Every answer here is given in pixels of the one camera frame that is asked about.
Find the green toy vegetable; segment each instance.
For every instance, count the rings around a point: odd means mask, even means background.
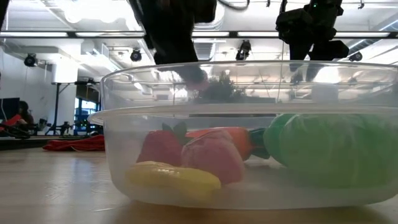
[[[279,116],[264,141],[277,161],[323,187],[375,187],[397,179],[398,131],[380,116]]]

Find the strawberry leaves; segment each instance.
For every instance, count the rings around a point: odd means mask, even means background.
[[[187,134],[187,124],[185,122],[180,122],[171,128],[169,125],[163,123],[162,124],[163,131],[170,131],[174,134],[174,136],[178,139],[179,143],[184,146],[186,143],[191,141],[193,138],[185,137]]]

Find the white wall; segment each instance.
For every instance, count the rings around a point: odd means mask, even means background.
[[[51,72],[28,68],[21,59],[5,54],[2,49],[0,71],[0,98],[19,97],[26,101],[35,121],[53,118],[55,86],[51,85]]]

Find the spotlight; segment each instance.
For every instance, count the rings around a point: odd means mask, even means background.
[[[247,57],[249,56],[250,51],[251,51],[250,41],[244,40],[236,54],[235,59],[236,60],[246,60]]]
[[[356,52],[355,54],[349,56],[348,60],[350,60],[350,62],[358,62],[360,60],[362,60],[362,54],[361,52]]]
[[[36,67],[37,62],[36,54],[27,54],[27,57],[24,60],[24,64],[30,68]]]
[[[131,53],[131,55],[130,55],[130,59],[131,59],[133,62],[139,62],[139,61],[141,61],[142,55],[141,55],[140,50],[139,50],[139,49],[133,49],[133,50],[132,50],[132,53]]]

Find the ceiling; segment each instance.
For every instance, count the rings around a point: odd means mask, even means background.
[[[36,30],[36,31],[127,31],[141,30],[134,19],[128,3],[125,0],[79,0],[82,5],[78,9],[71,7],[70,0],[13,0],[10,3],[7,21],[2,30]],[[230,0],[242,4],[246,0]],[[303,7],[309,1],[292,0],[287,10]],[[275,20],[279,14],[280,0],[271,1],[269,7],[266,1],[252,0],[245,12],[236,12],[218,7],[216,21],[212,24],[200,24],[197,30],[239,30],[262,31],[275,30]],[[372,0],[365,2],[358,9],[360,0],[343,0],[344,14],[337,18],[335,28],[338,31],[397,31],[398,1]],[[249,39],[252,52],[248,60],[288,60],[289,46],[279,39]],[[361,46],[364,40],[343,40],[348,46]],[[194,40],[198,56],[203,60],[225,61],[234,60],[241,39],[208,39]],[[23,47],[57,47],[62,53],[51,57],[73,58],[80,65],[79,77],[93,77],[99,80],[104,75],[130,67],[153,65],[152,53],[139,39],[9,39],[9,52],[23,57]],[[96,60],[91,52],[85,51],[93,47],[108,60]],[[361,62],[384,63],[398,65],[398,43],[396,39],[372,41],[364,45],[360,52]],[[133,49],[140,49],[142,60],[132,62],[129,58]],[[56,63],[55,58],[45,57],[49,63]],[[242,80],[250,80],[250,76],[242,76]]]

